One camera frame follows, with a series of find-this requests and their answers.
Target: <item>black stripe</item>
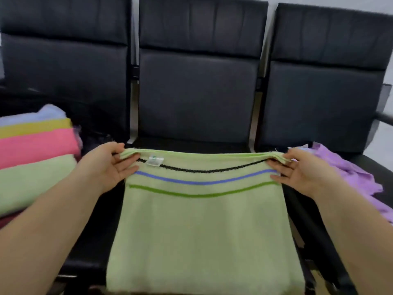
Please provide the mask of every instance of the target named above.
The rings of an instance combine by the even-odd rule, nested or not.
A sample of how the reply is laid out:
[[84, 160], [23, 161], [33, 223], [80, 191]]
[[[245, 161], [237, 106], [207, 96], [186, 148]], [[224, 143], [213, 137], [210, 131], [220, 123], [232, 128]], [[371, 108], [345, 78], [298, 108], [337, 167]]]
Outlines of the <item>black stripe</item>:
[[[261, 162], [264, 162], [265, 160], [268, 159], [263, 159], [263, 160], [258, 160], [256, 162], [252, 162], [252, 163], [248, 163], [248, 164], [244, 164], [242, 166], [236, 166], [236, 167], [231, 167], [231, 168], [226, 168], [226, 169], [215, 169], [215, 170], [190, 170], [190, 169], [181, 169], [181, 168], [176, 168], [176, 167], [171, 167], [171, 166], [167, 166], [165, 164], [160, 165], [161, 168], [165, 168], [168, 170], [172, 170], [172, 171], [180, 171], [180, 172], [187, 172], [187, 173], [204, 173], [204, 174], [208, 174], [208, 173], [220, 173], [220, 172], [225, 172], [225, 171], [232, 171], [232, 170], [237, 170], [237, 169], [241, 169], [241, 168], [245, 168], [248, 166], [252, 166], [254, 164], [258, 164]], [[137, 161], [146, 163], [145, 159], [139, 158]]]

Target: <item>towel label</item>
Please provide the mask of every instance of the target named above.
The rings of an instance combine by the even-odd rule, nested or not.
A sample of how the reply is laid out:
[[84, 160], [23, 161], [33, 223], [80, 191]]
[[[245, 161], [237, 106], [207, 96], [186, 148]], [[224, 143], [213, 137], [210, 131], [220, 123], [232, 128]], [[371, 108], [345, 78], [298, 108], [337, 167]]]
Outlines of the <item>towel label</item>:
[[159, 167], [163, 161], [164, 161], [163, 157], [157, 157], [153, 155], [149, 157], [149, 159], [146, 161], [146, 164], [154, 167]]

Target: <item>chair backrest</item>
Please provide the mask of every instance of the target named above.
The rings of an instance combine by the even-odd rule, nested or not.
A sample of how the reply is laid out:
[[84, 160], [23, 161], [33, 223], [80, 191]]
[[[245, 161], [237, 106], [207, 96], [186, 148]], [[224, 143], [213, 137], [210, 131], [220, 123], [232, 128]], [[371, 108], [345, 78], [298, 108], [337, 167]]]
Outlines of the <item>chair backrest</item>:
[[139, 136], [248, 142], [267, 7], [140, 0]]
[[392, 16], [279, 4], [255, 149], [363, 152], [392, 49]]
[[130, 0], [0, 0], [6, 86], [74, 103], [74, 115], [92, 129], [91, 111], [104, 112], [127, 140], [130, 6]]

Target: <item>stack of folded towels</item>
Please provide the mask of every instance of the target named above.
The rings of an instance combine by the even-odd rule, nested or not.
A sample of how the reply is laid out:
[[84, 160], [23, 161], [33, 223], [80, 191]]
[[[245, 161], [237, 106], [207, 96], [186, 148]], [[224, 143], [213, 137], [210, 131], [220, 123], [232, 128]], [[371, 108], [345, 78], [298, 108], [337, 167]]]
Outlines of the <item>stack of folded towels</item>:
[[52, 104], [1, 117], [0, 218], [14, 216], [65, 178], [80, 152], [71, 120]]

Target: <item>light green towel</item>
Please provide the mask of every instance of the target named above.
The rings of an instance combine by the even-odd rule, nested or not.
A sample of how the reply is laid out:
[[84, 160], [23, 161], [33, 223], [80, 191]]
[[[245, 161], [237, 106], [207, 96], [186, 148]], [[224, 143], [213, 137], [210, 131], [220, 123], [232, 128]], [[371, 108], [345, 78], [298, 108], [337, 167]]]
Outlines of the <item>light green towel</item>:
[[76, 166], [72, 154], [0, 170], [0, 215], [26, 208]]
[[[281, 153], [141, 153], [126, 180], [106, 273], [110, 291], [304, 294], [281, 185]], [[160, 166], [143, 161], [164, 158]]]

